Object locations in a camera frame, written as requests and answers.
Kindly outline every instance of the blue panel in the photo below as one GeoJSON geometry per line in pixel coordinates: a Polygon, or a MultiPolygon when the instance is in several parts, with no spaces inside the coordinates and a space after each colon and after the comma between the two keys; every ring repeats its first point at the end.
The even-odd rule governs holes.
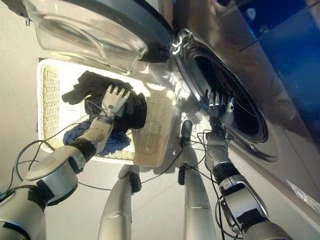
{"type": "Polygon", "coordinates": [[[260,44],[311,135],[320,142],[320,31],[311,12],[283,24],[260,44]]]}
{"type": "Polygon", "coordinates": [[[252,35],[257,38],[295,16],[306,7],[304,0],[251,0],[242,2],[241,0],[236,1],[252,35]]]}

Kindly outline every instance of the robotic hand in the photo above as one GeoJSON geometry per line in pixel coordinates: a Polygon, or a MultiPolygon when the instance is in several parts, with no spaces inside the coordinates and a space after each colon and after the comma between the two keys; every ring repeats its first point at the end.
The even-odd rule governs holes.
{"type": "Polygon", "coordinates": [[[78,173],[102,151],[113,129],[114,116],[130,92],[110,85],[102,113],[75,141],[56,149],[35,165],[22,183],[0,199],[0,239],[34,239],[44,221],[46,206],[68,198],[78,186],[78,173]]]}
{"type": "Polygon", "coordinates": [[[220,96],[218,92],[209,95],[212,131],[206,135],[205,165],[219,186],[219,201],[228,225],[245,240],[291,240],[280,226],[269,221],[264,202],[228,157],[226,129],[234,121],[235,99],[228,98],[225,103],[227,97],[220,96]]]}

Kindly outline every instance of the silver cylinder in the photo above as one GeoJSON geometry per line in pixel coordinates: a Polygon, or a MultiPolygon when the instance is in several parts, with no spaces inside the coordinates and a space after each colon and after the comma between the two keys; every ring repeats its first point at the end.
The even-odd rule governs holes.
{"type": "MultiPolygon", "coordinates": [[[[189,154],[194,151],[190,146],[183,150],[184,157],[195,156],[189,154]]],[[[190,166],[194,166],[196,159],[184,159],[190,166]]],[[[215,240],[216,231],[212,218],[211,206],[202,178],[194,169],[185,171],[184,176],[184,236],[185,240],[215,240]]]]}
{"type": "Polygon", "coordinates": [[[99,240],[131,239],[131,194],[130,175],[118,179],[101,216],[99,240]]]}

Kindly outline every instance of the black cable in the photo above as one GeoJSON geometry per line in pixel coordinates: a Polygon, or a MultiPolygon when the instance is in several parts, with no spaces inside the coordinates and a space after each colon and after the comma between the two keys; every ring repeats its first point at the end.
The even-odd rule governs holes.
{"type": "Polygon", "coordinates": [[[102,187],[97,187],[97,186],[91,186],[82,182],[78,181],[78,184],[81,184],[83,186],[89,187],[89,188],[93,188],[93,189],[98,189],[98,190],[105,190],[105,191],[111,191],[112,189],[108,189],[108,188],[102,188],[102,187]]]}
{"type": "Polygon", "coordinates": [[[38,153],[39,153],[40,148],[41,148],[41,144],[43,144],[43,142],[41,142],[41,143],[39,144],[38,149],[36,150],[35,155],[34,155],[33,159],[31,160],[31,163],[30,163],[29,166],[28,166],[28,171],[30,171],[32,164],[35,162],[35,160],[36,160],[36,158],[37,158],[37,156],[38,156],[38,153]]]}
{"type": "Polygon", "coordinates": [[[89,104],[92,104],[92,105],[95,106],[96,108],[100,109],[100,110],[104,113],[105,116],[108,116],[107,113],[106,113],[106,111],[105,111],[102,107],[98,106],[97,104],[95,104],[94,102],[92,102],[92,101],[90,101],[90,100],[86,100],[86,102],[89,103],[89,104]]]}
{"type": "Polygon", "coordinates": [[[216,224],[218,225],[218,227],[223,231],[223,233],[227,236],[229,236],[230,238],[232,239],[244,239],[243,237],[239,237],[239,236],[232,236],[230,233],[226,232],[222,226],[220,225],[219,221],[218,221],[218,216],[217,216],[217,209],[218,209],[218,205],[219,205],[219,202],[220,200],[223,198],[223,196],[221,195],[218,200],[216,201],[216,204],[215,204],[215,208],[214,208],[214,217],[215,217],[215,221],[216,221],[216,224]]]}
{"type": "Polygon", "coordinates": [[[171,162],[171,164],[170,164],[162,173],[160,173],[159,175],[154,176],[154,177],[152,177],[152,178],[149,178],[148,180],[145,180],[145,181],[141,182],[141,184],[144,184],[144,183],[146,183],[146,182],[149,182],[150,180],[156,179],[156,178],[160,177],[161,175],[163,175],[169,168],[171,168],[171,166],[175,163],[175,161],[178,159],[178,157],[179,157],[181,154],[182,154],[182,150],[181,150],[181,152],[175,157],[175,159],[171,162]]]}
{"type": "Polygon", "coordinates": [[[188,140],[188,142],[195,143],[195,144],[202,144],[203,146],[206,146],[206,144],[202,143],[202,141],[188,140]]]}
{"type": "Polygon", "coordinates": [[[193,150],[199,150],[199,151],[206,151],[206,150],[203,150],[203,149],[200,149],[200,148],[192,148],[193,150]]]}
{"type": "Polygon", "coordinates": [[[190,166],[190,165],[187,164],[187,163],[186,163],[186,165],[189,167],[189,169],[193,169],[193,170],[199,172],[202,176],[204,176],[206,179],[209,179],[209,180],[211,181],[210,177],[208,177],[207,175],[205,175],[203,172],[199,171],[198,169],[196,169],[196,168],[193,167],[193,166],[190,166]]]}
{"type": "Polygon", "coordinates": [[[206,144],[205,144],[205,131],[203,131],[203,132],[198,132],[198,133],[196,134],[196,137],[199,139],[199,141],[200,141],[201,145],[203,146],[204,150],[207,150],[207,146],[206,146],[206,144]]]}
{"type": "MultiPolygon", "coordinates": [[[[37,161],[37,160],[28,160],[28,161],[21,161],[21,162],[19,162],[18,164],[28,163],[28,162],[32,162],[32,161],[33,161],[33,162],[36,162],[36,163],[39,162],[39,161],[37,161]]],[[[83,186],[86,186],[86,187],[89,187],[89,188],[98,189],[98,190],[104,190],[104,191],[111,191],[111,190],[112,190],[112,189],[108,189],[108,188],[102,188],[102,187],[97,187],[97,186],[88,185],[88,184],[85,184],[85,183],[79,182],[79,181],[78,181],[78,184],[83,185],[83,186]]]]}
{"type": "Polygon", "coordinates": [[[205,160],[205,158],[206,158],[206,153],[204,153],[203,158],[201,158],[201,160],[196,165],[193,165],[192,167],[195,168],[196,166],[198,166],[203,160],[205,160]]]}
{"type": "Polygon", "coordinates": [[[6,193],[10,190],[10,188],[11,188],[11,186],[12,186],[12,183],[13,183],[13,181],[14,181],[14,171],[15,171],[15,168],[13,167],[13,168],[12,168],[12,172],[11,172],[11,181],[10,181],[10,184],[9,184],[8,188],[1,194],[1,196],[4,195],[4,194],[6,194],[6,193]]]}
{"type": "MultiPolygon", "coordinates": [[[[63,132],[65,129],[69,128],[69,127],[72,126],[72,125],[77,125],[77,124],[79,124],[79,123],[72,123],[72,124],[66,126],[65,128],[63,128],[62,130],[60,130],[59,132],[57,132],[55,135],[53,135],[53,136],[51,136],[51,137],[49,137],[49,138],[47,138],[47,139],[45,139],[45,140],[35,140],[35,141],[29,143],[27,146],[25,146],[25,147],[18,153],[18,155],[17,155],[17,157],[16,157],[16,159],[15,159],[15,162],[14,162],[15,173],[16,173],[16,175],[18,176],[19,180],[22,181],[23,179],[22,179],[22,177],[20,176],[20,174],[18,173],[18,163],[19,163],[19,160],[20,160],[22,154],[23,154],[29,147],[31,147],[32,145],[34,145],[34,144],[36,144],[36,143],[44,143],[44,142],[47,142],[48,140],[54,138],[55,136],[57,136],[58,134],[60,134],[61,132],[63,132]]],[[[50,148],[53,149],[53,147],[52,147],[49,143],[46,143],[46,144],[47,144],[50,148]]]]}
{"type": "Polygon", "coordinates": [[[211,182],[212,182],[212,186],[213,186],[213,189],[214,189],[214,192],[215,192],[215,195],[216,195],[216,198],[218,199],[219,198],[219,195],[218,195],[218,192],[217,192],[217,189],[216,189],[216,186],[215,186],[215,181],[212,177],[212,173],[210,172],[210,179],[211,179],[211,182]]]}
{"type": "Polygon", "coordinates": [[[221,236],[222,236],[222,240],[226,240],[226,238],[225,238],[225,233],[224,233],[224,231],[223,231],[224,226],[223,226],[223,223],[222,223],[221,204],[220,204],[220,202],[219,202],[219,221],[220,221],[220,224],[221,224],[221,236]]]}

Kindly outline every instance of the blue garment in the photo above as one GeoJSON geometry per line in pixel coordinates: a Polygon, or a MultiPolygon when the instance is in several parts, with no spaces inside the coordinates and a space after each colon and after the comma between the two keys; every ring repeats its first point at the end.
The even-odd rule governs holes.
{"type": "MultiPolygon", "coordinates": [[[[85,130],[87,130],[91,125],[91,121],[87,120],[82,123],[79,123],[73,129],[65,132],[63,136],[63,144],[68,145],[76,138],[80,137],[85,130]]],[[[123,131],[119,132],[112,132],[110,137],[107,139],[106,144],[101,152],[98,154],[100,156],[105,156],[108,154],[114,154],[116,150],[121,151],[125,147],[129,146],[129,138],[127,137],[126,133],[123,131]]]]}

